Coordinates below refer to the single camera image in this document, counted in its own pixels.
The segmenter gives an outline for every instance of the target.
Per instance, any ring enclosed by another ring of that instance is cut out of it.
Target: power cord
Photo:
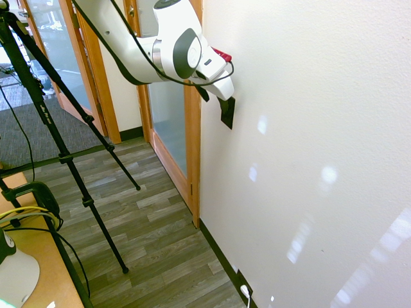
[[[164,77],[164,78],[166,78],[166,79],[168,79],[168,80],[177,82],[177,83],[179,83],[179,84],[181,84],[181,85],[188,85],[189,87],[205,87],[206,85],[212,85],[212,84],[214,84],[214,83],[216,83],[216,82],[218,82],[218,81],[220,81],[220,80],[226,79],[226,78],[230,77],[232,74],[234,74],[234,64],[233,64],[231,61],[228,62],[228,63],[230,63],[230,65],[231,65],[231,72],[230,72],[227,76],[224,76],[224,77],[215,79],[214,81],[212,81],[212,82],[207,82],[207,83],[187,83],[187,82],[183,82],[183,81],[174,79],[174,78],[172,78],[172,77],[164,74],[164,73],[151,61],[151,59],[148,57],[148,55],[146,55],[146,52],[145,52],[144,48],[143,48],[142,45],[140,44],[139,40],[137,40],[137,37],[134,35],[134,30],[131,28],[131,26],[129,25],[129,23],[128,23],[127,20],[125,19],[124,15],[123,15],[123,13],[121,12],[120,8],[118,7],[116,1],[115,1],[115,0],[110,0],[110,1],[111,1],[111,3],[113,4],[113,6],[115,7],[115,9],[116,9],[116,11],[118,12],[119,16],[121,17],[121,20],[123,21],[124,25],[127,27],[128,32],[129,32],[129,33],[131,34],[131,36],[133,37],[134,42],[136,42],[136,44],[137,44],[138,48],[140,49],[141,53],[142,53],[143,56],[146,58],[147,62],[155,69],[155,71],[157,72],[157,74],[159,74],[160,76],[162,76],[162,77]]]
[[[6,97],[6,94],[4,93],[3,88],[1,87],[1,85],[0,85],[0,91],[1,91],[1,93],[3,94],[4,100],[6,101],[7,105],[10,107],[10,110],[12,111],[12,114],[13,114],[13,116],[14,116],[14,119],[17,121],[17,124],[19,125],[19,128],[20,128],[21,132],[23,133],[24,137],[25,137],[26,140],[27,140],[28,149],[29,149],[29,151],[30,151],[31,168],[32,168],[32,170],[33,170],[33,180],[32,180],[32,181],[34,181],[34,180],[35,180],[34,160],[33,160],[33,152],[32,152],[32,150],[31,150],[30,140],[28,139],[28,137],[27,137],[27,135],[26,135],[26,132],[24,131],[23,127],[21,126],[19,119],[18,119],[17,116],[15,115],[14,109],[13,109],[12,105],[10,104],[10,102],[8,101],[8,99],[7,99],[7,97]]]
[[[48,232],[50,234],[56,234],[59,238],[61,238],[61,240],[63,240],[63,242],[65,242],[65,244],[68,245],[68,247],[70,247],[71,251],[73,251],[74,256],[76,257],[80,267],[82,268],[83,271],[83,275],[84,275],[84,279],[85,279],[85,284],[87,285],[87,292],[89,294],[89,298],[90,298],[90,286],[89,286],[89,279],[87,279],[87,275],[85,274],[85,270],[83,267],[82,262],[80,261],[80,258],[78,257],[76,250],[73,248],[73,246],[70,245],[69,242],[67,242],[67,240],[62,237],[62,235],[60,235],[58,232],[54,231],[54,230],[48,230],[48,229],[41,229],[41,228],[15,228],[15,229],[7,229],[4,230],[5,232],[10,232],[10,231],[18,231],[18,230],[34,230],[34,231],[45,231]]]
[[[21,81],[19,79],[17,79],[13,74],[15,72],[14,68],[13,69],[11,69],[11,68],[5,69],[3,66],[0,66],[0,72],[2,72],[3,74],[6,74],[6,75],[10,75],[11,77],[13,77],[14,79],[17,80],[19,85],[22,85]]]

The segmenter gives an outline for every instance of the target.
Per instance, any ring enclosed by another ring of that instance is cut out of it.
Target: wooden desk
[[[14,188],[26,183],[22,173],[5,178],[9,188]],[[22,207],[36,206],[32,194],[21,196],[17,199]],[[13,209],[0,194],[0,212]],[[22,227],[45,228],[48,226],[42,217],[29,218],[22,221]],[[8,235],[15,241],[18,249],[32,255],[40,265],[39,282],[22,308],[46,308],[54,302],[57,308],[84,308],[84,305],[67,271],[66,265],[57,248],[57,242],[50,233],[32,230],[9,232]]]

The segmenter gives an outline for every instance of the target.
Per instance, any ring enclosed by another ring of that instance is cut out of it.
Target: tripod leg
[[[67,86],[64,84],[62,81],[60,75],[56,72],[54,67],[51,65],[49,60],[46,58],[46,56],[42,53],[42,51],[37,47],[36,43],[34,40],[28,35],[28,33],[25,33],[17,24],[17,20],[14,14],[8,13],[7,15],[7,21],[9,25],[12,27],[14,32],[20,37],[22,40],[23,44],[27,47],[27,49],[32,53],[32,55],[39,61],[40,65],[43,67],[43,69],[46,71],[46,73],[49,75],[49,77],[57,84],[57,86],[60,88],[60,90],[67,96],[68,100],[74,106],[76,111],[80,114],[84,122],[87,123],[87,125],[90,126],[92,132],[97,136],[97,138],[100,140],[100,142],[104,145],[105,149],[111,154],[111,156],[114,158],[114,160],[117,162],[117,164],[120,166],[120,168],[123,170],[123,172],[127,175],[127,177],[130,179],[130,181],[133,183],[133,185],[136,187],[136,189],[139,191],[141,188],[137,184],[137,182],[133,179],[132,175],[128,172],[126,167],[123,165],[123,163],[120,161],[118,156],[114,153],[114,146],[112,144],[109,144],[104,137],[101,135],[101,133],[98,131],[97,127],[93,124],[94,118],[86,114],[82,106],[77,102],[76,98],[71,94],[70,90],[67,88]]]
[[[39,113],[39,116],[41,117],[43,123],[47,126],[48,130],[50,131],[50,134],[53,137],[58,150],[60,151],[60,154],[59,154],[60,162],[62,164],[68,165],[71,171],[71,174],[73,175],[74,180],[76,181],[78,185],[78,188],[82,192],[84,207],[90,207],[92,213],[94,214],[94,217],[96,218],[101,230],[104,233],[104,236],[106,237],[106,240],[109,242],[109,245],[112,248],[114,255],[116,256],[121,268],[123,269],[123,273],[127,273],[128,268],[125,266],[123,259],[121,258],[116,248],[116,245],[114,244],[109,232],[107,231],[104,225],[104,222],[102,221],[100,215],[98,214],[96,207],[94,206],[94,200],[91,198],[89,192],[87,191],[87,188],[84,185],[84,182],[73,162],[73,156],[70,154],[69,150],[64,144],[63,138],[58,132],[57,127],[48,112],[47,106],[43,100],[42,91],[40,89],[40,83],[38,80],[36,80],[31,75],[30,70],[27,66],[27,63],[24,60],[23,55],[21,54],[17,43],[14,40],[14,37],[8,27],[8,24],[4,18],[4,15],[8,15],[8,13],[2,13],[0,15],[1,44],[4,47],[4,50],[6,51],[7,55],[9,56],[10,61],[12,65],[14,66],[16,73],[19,75],[21,83],[27,89],[31,100],[33,101],[33,104],[35,108],[37,109],[37,112]]]
[[[10,201],[15,208],[21,207],[20,203],[15,198],[15,195],[13,194],[12,190],[8,188],[8,186],[6,185],[6,183],[1,177],[0,177],[0,189],[1,189],[1,194],[4,196],[4,198],[7,201]]]

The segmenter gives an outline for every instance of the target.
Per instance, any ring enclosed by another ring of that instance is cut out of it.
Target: red component
[[[219,55],[220,57],[222,57],[226,62],[231,62],[232,60],[232,56],[228,55],[227,53],[223,53],[222,51],[215,49],[212,47],[212,49],[217,53],[217,55]]]

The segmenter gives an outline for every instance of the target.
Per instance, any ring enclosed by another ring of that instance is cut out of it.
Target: wood-look vinyl floor
[[[106,151],[74,162],[130,268],[126,275],[91,210],[83,207],[68,167],[56,163],[36,169],[36,180],[46,183],[60,204],[60,233],[83,262],[95,308],[244,307],[152,147],[138,138],[116,146],[116,153],[140,191]],[[24,174],[31,179],[31,171]]]

